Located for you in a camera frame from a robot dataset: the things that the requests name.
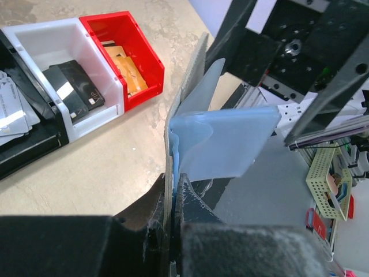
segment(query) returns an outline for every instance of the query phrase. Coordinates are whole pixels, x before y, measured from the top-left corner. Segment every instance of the yellow basket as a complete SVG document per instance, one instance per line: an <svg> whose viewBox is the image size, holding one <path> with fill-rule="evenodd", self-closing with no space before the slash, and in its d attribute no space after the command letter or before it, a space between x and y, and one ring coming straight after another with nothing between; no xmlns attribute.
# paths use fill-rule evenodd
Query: yellow basket
<svg viewBox="0 0 369 277"><path fill-rule="evenodd" d="M331 144L330 147L338 146L338 144ZM328 185L327 175L329 173L330 164L335 155L341 154L341 150L337 148L320 148L315 154L314 160L311 164L309 173L306 177L306 183L314 197L317 206L325 218L332 218L337 220L347 220L348 209L350 205L350 195L352 187L352 177L348 169L342 169L342 180L338 184L340 187L344 182L348 185L347 195L340 202L340 210L332 208L325 193L332 192Z"/></svg>

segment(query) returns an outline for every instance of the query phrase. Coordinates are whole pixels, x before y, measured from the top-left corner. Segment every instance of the beige table surface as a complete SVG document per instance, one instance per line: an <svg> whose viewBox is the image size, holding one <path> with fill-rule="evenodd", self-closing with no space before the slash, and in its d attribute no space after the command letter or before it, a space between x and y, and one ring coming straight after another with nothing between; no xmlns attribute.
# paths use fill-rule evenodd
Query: beige table surface
<svg viewBox="0 0 369 277"><path fill-rule="evenodd" d="M129 10L165 66L164 92L0 181L0 214L116 214L164 172L163 129L203 31L185 0L0 0L0 26ZM224 76L211 108L239 84Z"/></svg>

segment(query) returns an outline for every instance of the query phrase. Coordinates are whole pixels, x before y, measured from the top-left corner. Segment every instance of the red container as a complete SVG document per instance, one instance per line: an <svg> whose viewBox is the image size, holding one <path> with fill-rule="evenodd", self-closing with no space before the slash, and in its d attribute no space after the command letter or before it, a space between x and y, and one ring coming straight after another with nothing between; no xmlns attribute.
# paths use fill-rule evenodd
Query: red container
<svg viewBox="0 0 369 277"><path fill-rule="evenodd" d="M125 111L163 92L164 65L129 12L82 16L80 20L123 84ZM108 40L122 46L127 56L132 58L148 85L147 89L128 98L127 82L101 44Z"/></svg>

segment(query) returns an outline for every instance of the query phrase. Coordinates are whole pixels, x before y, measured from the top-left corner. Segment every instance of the white bin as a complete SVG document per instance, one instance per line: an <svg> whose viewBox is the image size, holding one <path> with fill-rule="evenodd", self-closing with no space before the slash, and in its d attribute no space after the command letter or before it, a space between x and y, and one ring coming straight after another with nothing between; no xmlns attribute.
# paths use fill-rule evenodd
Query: white bin
<svg viewBox="0 0 369 277"><path fill-rule="evenodd" d="M61 111L70 143L124 113L122 84L79 19L4 27L2 31ZM50 65L72 59L83 67L106 101L74 124L68 108L42 73Z"/></svg>

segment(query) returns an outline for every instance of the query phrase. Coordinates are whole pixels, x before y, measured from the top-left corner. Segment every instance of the black cable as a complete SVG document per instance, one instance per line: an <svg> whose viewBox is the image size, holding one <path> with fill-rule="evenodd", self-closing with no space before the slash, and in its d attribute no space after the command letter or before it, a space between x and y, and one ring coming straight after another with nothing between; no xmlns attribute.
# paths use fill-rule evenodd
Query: black cable
<svg viewBox="0 0 369 277"><path fill-rule="evenodd" d="M343 143L343 144L340 144L340 145L337 145L337 146L308 146L308 147L297 147L296 149L316 149L316 148L338 148L338 147L341 147L341 146L345 146L347 144L350 144L351 142L349 143Z"/></svg>

